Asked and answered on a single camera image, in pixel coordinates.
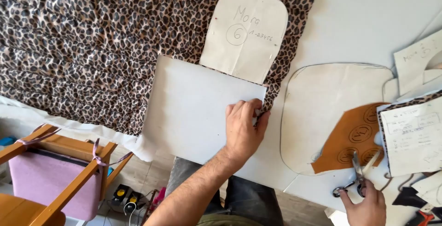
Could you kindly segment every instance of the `white cable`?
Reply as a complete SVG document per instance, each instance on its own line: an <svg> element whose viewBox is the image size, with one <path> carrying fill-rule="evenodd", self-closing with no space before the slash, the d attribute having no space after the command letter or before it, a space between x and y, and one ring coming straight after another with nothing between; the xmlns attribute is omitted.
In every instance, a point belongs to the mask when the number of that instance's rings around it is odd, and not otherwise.
<svg viewBox="0 0 442 226"><path fill-rule="evenodd" d="M133 203L134 206L135 206L135 208L134 208L134 210L132 211L132 213L130 213L130 217L129 217L129 226L130 226L130 219L132 218L132 214L133 214L134 211L137 209L137 204L136 204L136 203L134 203L134 202L129 202L129 203L127 203L127 204L123 207L123 211L124 211L124 215L125 215L125 216L127 216L127 214L126 214L126 206L127 206L128 204L130 204L130 203Z"/></svg>

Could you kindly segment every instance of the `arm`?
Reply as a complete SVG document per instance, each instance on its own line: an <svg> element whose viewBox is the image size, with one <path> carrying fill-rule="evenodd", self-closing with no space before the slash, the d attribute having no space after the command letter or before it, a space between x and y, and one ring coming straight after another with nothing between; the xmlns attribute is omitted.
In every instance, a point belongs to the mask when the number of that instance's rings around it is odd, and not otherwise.
<svg viewBox="0 0 442 226"><path fill-rule="evenodd" d="M262 102L239 101L226 108L226 145L175 189L152 213L145 226L196 225L216 191L256 152L264 138L270 112L253 127Z"/></svg>
<svg viewBox="0 0 442 226"><path fill-rule="evenodd" d="M347 195L347 192L340 190L342 202L347 211L348 223L351 226L385 226L387 218L387 206L382 192L376 190L373 183L366 179L367 188L362 190L365 199L354 204Z"/></svg>

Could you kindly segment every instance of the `blue object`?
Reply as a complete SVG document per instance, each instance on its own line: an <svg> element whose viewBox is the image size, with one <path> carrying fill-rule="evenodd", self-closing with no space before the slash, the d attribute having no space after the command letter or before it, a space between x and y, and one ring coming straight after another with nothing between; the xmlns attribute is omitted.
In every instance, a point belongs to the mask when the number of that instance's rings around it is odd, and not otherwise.
<svg viewBox="0 0 442 226"><path fill-rule="evenodd" d="M108 177L109 177L109 175L113 172L113 170L114 170L114 169L113 169L112 167L109 167L109 168L108 168Z"/></svg>
<svg viewBox="0 0 442 226"><path fill-rule="evenodd" d="M14 144L17 139L14 136L9 136L0 140L0 146L9 146Z"/></svg>

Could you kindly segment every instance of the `leopard print fabric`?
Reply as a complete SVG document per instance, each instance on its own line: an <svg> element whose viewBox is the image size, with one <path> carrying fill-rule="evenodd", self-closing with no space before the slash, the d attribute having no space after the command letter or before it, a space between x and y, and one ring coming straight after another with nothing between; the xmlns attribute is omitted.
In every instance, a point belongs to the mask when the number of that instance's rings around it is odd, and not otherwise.
<svg viewBox="0 0 442 226"><path fill-rule="evenodd" d="M434 100L439 97L442 97L442 90L432 93L432 94L425 95L423 97L414 98L408 102L399 103L399 104L392 104L392 105L384 108L383 110L378 111L378 120L382 121L381 112L383 112L383 111L394 110L394 109L408 107L408 106L417 105L417 104L423 104L423 103L429 102L429 101ZM384 126L382 123L379 123L379 128L380 128L382 135L385 135ZM384 141L384 145L387 145L387 142L385 141L385 136L383 137L383 141Z"/></svg>
<svg viewBox="0 0 442 226"><path fill-rule="evenodd" d="M138 135L159 54L197 64L218 0L0 0L0 95ZM264 110L287 75L313 0L289 21L264 81Z"/></svg>

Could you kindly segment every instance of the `handwritten numbers 1-23456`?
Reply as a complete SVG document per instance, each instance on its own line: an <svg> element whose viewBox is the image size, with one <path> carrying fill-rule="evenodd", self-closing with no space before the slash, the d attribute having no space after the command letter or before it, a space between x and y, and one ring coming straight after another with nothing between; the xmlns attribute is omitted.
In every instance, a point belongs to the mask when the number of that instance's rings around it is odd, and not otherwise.
<svg viewBox="0 0 442 226"><path fill-rule="evenodd" d="M272 41L272 38L273 38L273 37L270 37L270 36L266 36L263 33L259 33L259 32L255 33L255 31L251 31L251 32L249 32L249 34L255 35L255 36L259 37L259 38L263 38L263 39L269 40L269 41Z"/></svg>

